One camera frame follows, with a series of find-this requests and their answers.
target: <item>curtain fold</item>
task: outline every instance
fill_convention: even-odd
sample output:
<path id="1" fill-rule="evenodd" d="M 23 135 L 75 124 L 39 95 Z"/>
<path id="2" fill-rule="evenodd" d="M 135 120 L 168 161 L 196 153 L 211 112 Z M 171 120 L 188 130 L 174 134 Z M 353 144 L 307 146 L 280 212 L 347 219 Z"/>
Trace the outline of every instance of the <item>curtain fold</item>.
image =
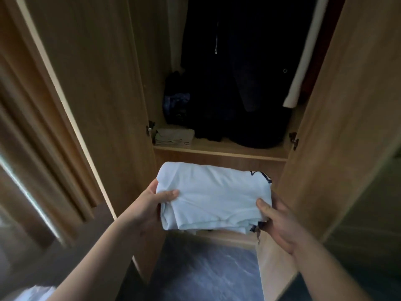
<path id="1" fill-rule="evenodd" d="M 5 244 L 14 236 L 12 262 L 25 260 L 25 246 L 30 258 L 40 253 L 53 236 L 72 245 L 103 201 L 24 36 L 0 0 L 0 246 L 13 253 Z"/>

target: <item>orange curtain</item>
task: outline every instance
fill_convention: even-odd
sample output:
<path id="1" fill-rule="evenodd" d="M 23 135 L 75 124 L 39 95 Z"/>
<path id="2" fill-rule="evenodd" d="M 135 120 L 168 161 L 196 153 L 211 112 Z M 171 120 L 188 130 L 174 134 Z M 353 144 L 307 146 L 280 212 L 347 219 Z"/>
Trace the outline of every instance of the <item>orange curtain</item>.
<path id="1" fill-rule="evenodd" d="M 0 221 L 36 253 L 52 236 L 73 244 L 103 197 L 29 32 L 13 19 L 0 0 Z M 0 244 L 10 240 L 2 234 L 0 225 Z"/>

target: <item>white t-shirt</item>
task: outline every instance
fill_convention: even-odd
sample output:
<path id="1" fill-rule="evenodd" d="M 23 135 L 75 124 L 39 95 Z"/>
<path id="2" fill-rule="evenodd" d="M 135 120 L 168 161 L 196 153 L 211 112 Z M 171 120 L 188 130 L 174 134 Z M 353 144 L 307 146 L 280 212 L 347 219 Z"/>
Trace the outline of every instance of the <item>white t-shirt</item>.
<path id="1" fill-rule="evenodd" d="M 262 172 L 165 162 L 157 180 L 156 192 L 180 191 L 177 199 L 162 204 L 160 216 L 165 230 L 226 229 L 248 233 L 263 221 L 256 207 L 257 198 L 272 204 L 272 181 Z"/>

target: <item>wardrobe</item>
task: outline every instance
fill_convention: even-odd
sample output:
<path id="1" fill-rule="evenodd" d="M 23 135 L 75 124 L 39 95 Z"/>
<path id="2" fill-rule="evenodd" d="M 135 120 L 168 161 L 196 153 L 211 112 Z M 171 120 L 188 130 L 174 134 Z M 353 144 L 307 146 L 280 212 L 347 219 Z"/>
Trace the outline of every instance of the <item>wardrobe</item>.
<path id="1" fill-rule="evenodd" d="M 168 127 L 165 78 L 182 71 L 188 0 L 6 3 L 114 217 L 165 161 L 191 162 L 265 172 L 324 242 L 401 145 L 401 0 L 329 0 L 307 73 L 317 79 L 303 83 L 310 97 L 293 108 L 283 142 L 267 149 L 204 138 L 185 148 L 153 145 L 155 130 Z M 165 235 L 156 226 L 138 241 L 133 260 L 144 280 Z M 224 231 L 194 238 L 256 248 L 266 301 L 297 275 L 290 255 L 264 232 L 259 241 Z"/>

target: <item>folded beige cloth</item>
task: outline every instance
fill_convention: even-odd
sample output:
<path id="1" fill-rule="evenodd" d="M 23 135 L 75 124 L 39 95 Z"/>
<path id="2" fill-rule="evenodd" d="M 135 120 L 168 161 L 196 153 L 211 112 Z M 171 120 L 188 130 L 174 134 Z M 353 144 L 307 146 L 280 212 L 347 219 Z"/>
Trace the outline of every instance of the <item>folded beige cloth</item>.
<path id="1" fill-rule="evenodd" d="M 157 129 L 154 140 L 157 146 L 189 146 L 194 135 L 191 129 Z"/>

